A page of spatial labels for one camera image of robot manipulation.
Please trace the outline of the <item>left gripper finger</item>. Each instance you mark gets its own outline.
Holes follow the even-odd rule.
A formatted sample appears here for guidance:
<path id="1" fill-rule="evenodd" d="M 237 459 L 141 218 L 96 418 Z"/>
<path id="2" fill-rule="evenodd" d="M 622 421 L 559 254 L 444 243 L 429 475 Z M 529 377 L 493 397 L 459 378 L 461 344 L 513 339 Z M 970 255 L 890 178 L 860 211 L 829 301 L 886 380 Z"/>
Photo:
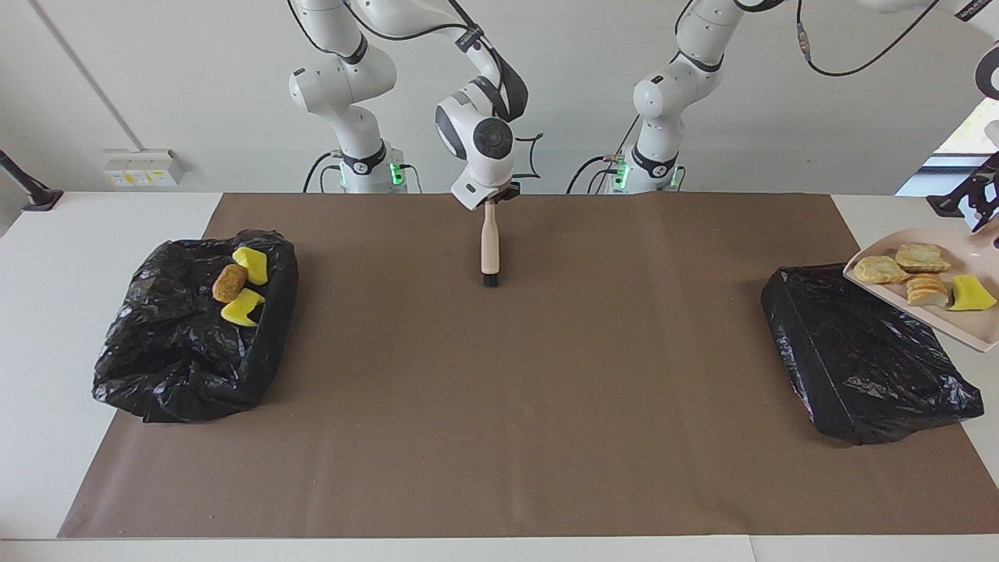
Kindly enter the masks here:
<path id="1" fill-rule="evenodd" d="M 976 217 L 971 232 L 978 233 L 989 224 L 998 208 L 997 177 L 969 176 L 966 183 L 969 185 L 968 205 Z"/>

